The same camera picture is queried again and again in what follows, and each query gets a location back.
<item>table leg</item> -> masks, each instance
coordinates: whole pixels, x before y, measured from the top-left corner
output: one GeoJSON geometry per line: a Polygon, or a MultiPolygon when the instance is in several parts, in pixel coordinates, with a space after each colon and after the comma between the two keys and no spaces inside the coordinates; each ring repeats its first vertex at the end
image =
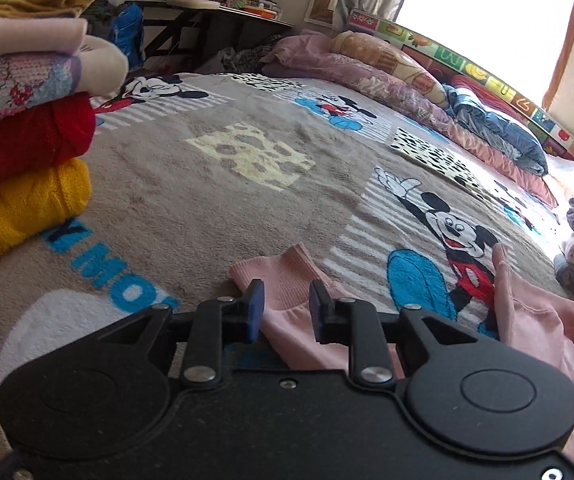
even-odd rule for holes
{"type": "Polygon", "coordinates": [[[143,25],[153,25],[151,22],[167,22],[168,25],[145,47],[145,55],[149,57],[159,56],[158,50],[164,45],[164,42],[172,38],[175,34],[180,38],[183,27],[189,27],[191,19],[200,12],[200,9],[183,10],[173,21],[169,20],[144,20],[143,25]]]}

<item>pink cloth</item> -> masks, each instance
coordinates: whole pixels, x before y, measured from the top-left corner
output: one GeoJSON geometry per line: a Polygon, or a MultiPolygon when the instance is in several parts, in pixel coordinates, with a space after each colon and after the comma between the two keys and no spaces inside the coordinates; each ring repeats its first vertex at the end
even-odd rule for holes
{"type": "MultiPolygon", "coordinates": [[[[574,301],[523,280],[494,247],[495,310],[500,340],[564,372],[574,382],[574,301]]],[[[564,452],[574,460],[574,431],[564,452]]]]}
{"type": "Polygon", "coordinates": [[[83,18],[0,18],[0,56],[19,52],[75,54],[83,44],[86,30],[83,18]]]}
{"type": "Polygon", "coordinates": [[[261,59],[268,63],[262,72],[270,77],[322,79],[359,92],[442,134],[547,205],[558,206],[541,177],[518,168],[506,155],[458,126],[444,110],[397,77],[356,59],[332,54],[331,41],[311,30],[284,38],[261,59]]]}
{"type": "MultiPolygon", "coordinates": [[[[322,280],[332,298],[358,298],[351,288],[331,280],[316,267],[303,244],[290,247],[279,256],[259,256],[234,264],[230,277],[240,290],[251,280],[264,281],[262,333],[283,361],[295,370],[347,370],[347,347],[316,342],[309,314],[309,284],[322,280]]],[[[397,377],[403,377],[395,345],[390,354],[397,377]]]]}
{"type": "MultiPolygon", "coordinates": [[[[492,259],[496,268],[494,308],[500,339],[555,366],[574,383],[574,301],[519,277],[506,262],[506,248],[502,244],[494,246],[492,259]]],[[[318,269],[304,245],[290,247],[280,256],[239,262],[229,269],[229,275],[241,290],[254,278],[264,281],[262,332],[289,367],[347,369],[346,347],[320,345],[314,339],[307,306],[309,282],[322,280],[333,298],[358,295],[318,269]]],[[[396,377],[403,377],[395,345],[390,345],[390,354],[396,377]]],[[[564,453],[574,460],[574,430],[564,453]]]]}

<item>floral fabric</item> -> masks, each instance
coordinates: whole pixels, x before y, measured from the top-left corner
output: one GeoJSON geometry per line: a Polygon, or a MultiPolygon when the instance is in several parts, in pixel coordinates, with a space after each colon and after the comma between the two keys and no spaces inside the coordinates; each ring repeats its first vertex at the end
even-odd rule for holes
{"type": "Polygon", "coordinates": [[[0,119],[74,92],[80,60],[62,54],[0,56],[0,119]]]}

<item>pillow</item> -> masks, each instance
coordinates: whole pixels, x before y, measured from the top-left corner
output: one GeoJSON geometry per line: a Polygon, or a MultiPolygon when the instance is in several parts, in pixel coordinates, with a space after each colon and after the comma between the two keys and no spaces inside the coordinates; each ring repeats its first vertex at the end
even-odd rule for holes
{"type": "Polygon", "coordinates": [[[459,124],[504,153],[519,168],[537,176],[548,173],[540,142],[522,124],[500,110],[484,106],[468,88],[444,88],[459,124]]]}
{"type": "Polygon", "coordinates": [[[483,105],[493,108],[494,110],[500,110],[501,112],[509,115],[509,117],[518,121],[520,124],[524,124],[526,126],[526,123],[529,122],[528,118],[517,112],[510,104],[500,99],[496,94],[491,92],[491,90],[488,90],[474,79],[464,75],[455,75],[449,80],[449,85],[454,88],[468,88],[476,94],[476,97],[480,99],[480,102],[483,105]]]}
{"type": "Polygon", "coordinates": [[[442,109],[449,101],[438,80],[402,50],[361,32],[343,32],[331,43],[331,52],[357,59],[401,79],[442,109]]]}

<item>mickey mouse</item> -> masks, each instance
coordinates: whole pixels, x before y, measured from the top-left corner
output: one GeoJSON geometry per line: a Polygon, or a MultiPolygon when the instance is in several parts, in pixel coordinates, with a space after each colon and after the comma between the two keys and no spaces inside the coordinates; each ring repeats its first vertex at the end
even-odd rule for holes
{"type": "Polygon", "coordinates": [[[159,97],[178,96],[184,99],[202,99],[209,94],[196,90],[183,90],[179,75],[162,77],[136,77],[122,86],[118,95],[94,110],[97,114],[115,112],[134,103],[146,103],[159,97]]]}
{"type": "Polygon", "coordinates": [[[356,101],[347,97],[335,95],[310,96],[309,94],[299,92],[298,97],[296,97],[294,101],[296,104],[308,108],[315,114],[326,116],[333,126],[345,130],[359,132],[362,129],[362,123],[354,120],[354,117],[360,118],[367,124],[371,124],[371,121],[369,121],[367,117],[377,119],[374,114],[364,108],[360,108],[356,101]]]}
{"type": "Polygon", "coordinates": [[[434,193],[420,193],[421,203],[411,202],[409,192],[420,186],[414,178],[400,179],[394,174],[376,168],[380,183],[416,219],[423,224],[445,249],[445,256],[457,282],[449,293],[456,312],[463,310],[472,298],[482,301],[487,307],[494,305],[494,275],[479,260],[486,247],[498,243],[488,229],[471,225],[451,212],[449,205],[434,193]]]}

